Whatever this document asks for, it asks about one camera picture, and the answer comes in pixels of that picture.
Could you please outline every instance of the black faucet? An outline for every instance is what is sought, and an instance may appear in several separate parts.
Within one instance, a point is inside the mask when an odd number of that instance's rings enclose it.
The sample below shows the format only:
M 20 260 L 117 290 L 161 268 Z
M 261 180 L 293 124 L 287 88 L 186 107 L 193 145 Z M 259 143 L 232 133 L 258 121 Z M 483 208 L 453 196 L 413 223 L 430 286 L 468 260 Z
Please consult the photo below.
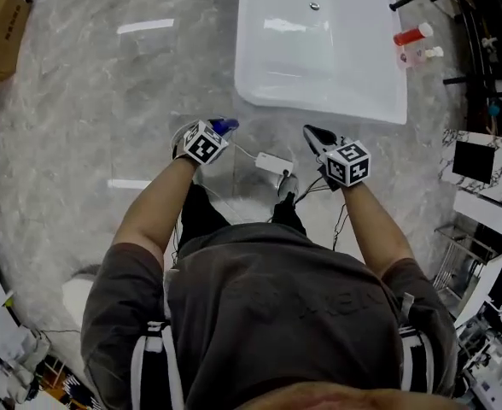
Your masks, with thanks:
M 406 4 L 413 2 L 413 1 L 414 0 L 397 0 L 397 2 L 391 3 L 389 5 L 389 8 L 395 12 L 397 9 L 399 9 L 399 8 L 405 6 Z

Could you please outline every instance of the marble floor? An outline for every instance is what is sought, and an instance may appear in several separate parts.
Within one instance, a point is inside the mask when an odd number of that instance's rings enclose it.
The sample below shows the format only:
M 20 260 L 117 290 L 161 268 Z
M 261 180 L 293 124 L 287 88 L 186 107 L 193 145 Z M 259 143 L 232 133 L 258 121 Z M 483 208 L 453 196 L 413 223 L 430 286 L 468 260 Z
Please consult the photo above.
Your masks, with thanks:
M 446 56 L 409 71 L 405 126 L 359 124 L 331 114 L 256 108 L 235 93 L 238 0 L 36 0 L 18 71 L 0 84 L 0 267 L 15 310 L 39 329 L 74 329 L 61 286 L 99 263 L 138 191 L 110 179 L 152 179 L 170 160 L 171 135 L 194 117 L 237 117 L 234 140 L 295 163 L 301 188 L 317 176 L 302 125 L 359 138 L 372 153 L 369 186 L 409 237 L 432 276 L 452 218 L 454 189 L 438 179 L 441 135 L 458 126 L 462 91 L 457 27 L 429 0 L 402 11 L 405 27 L 429 21 Z M 173 27 L 118 34 L 121 25 L 174 19 Z M 203 171 L 229 220 L 267 220 L 275 178 L 231 146 Z M 341 197 L 311 194 L 298 207 L 310 238 L 332 245 Z M 338 250 L 359 255 L 349 223 Z M 55 350 L 82 372 L 78 334 L 53 334 Z

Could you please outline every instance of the black screen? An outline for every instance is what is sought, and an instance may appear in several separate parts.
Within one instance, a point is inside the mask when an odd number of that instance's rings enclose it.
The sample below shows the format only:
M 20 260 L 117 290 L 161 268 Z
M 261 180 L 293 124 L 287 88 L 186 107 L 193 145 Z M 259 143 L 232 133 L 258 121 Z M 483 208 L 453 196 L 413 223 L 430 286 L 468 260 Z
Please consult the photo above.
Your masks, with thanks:
M 452 172 L 490 184 L 495 151 L 493 147 L 457 141 Z

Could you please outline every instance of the gray t-shirt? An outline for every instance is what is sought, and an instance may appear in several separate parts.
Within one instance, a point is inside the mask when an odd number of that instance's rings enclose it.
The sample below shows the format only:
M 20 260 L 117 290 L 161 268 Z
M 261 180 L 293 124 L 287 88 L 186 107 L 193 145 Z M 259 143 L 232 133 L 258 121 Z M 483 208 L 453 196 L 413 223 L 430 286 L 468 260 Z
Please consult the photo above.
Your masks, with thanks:
M 259 223 L 190 241 L 175 269 L 167 300 L 188 409 L 235 408 L 300 381 L 398 389 L 406 292 L 415 296 L 411 324 L 432 342 L 435 393 L 452 388 L 452 320 L 413 260 L 381 281 L 349 255 Z M 131 353 L 162 304 L 156 259 L 136 245 L 113 246 L 82 329 L 86 374 L 108 408 L 131 408 Z

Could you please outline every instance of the white bathtub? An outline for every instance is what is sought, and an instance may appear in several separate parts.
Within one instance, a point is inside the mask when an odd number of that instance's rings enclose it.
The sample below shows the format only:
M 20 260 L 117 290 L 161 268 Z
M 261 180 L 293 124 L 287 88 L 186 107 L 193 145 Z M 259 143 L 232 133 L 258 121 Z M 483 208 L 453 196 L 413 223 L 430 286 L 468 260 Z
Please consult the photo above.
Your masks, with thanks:
M 406 71 L 393 41 L 400 19 L 390 2 L 240 0 L 238 93 L 256 105 L 406 123 Z

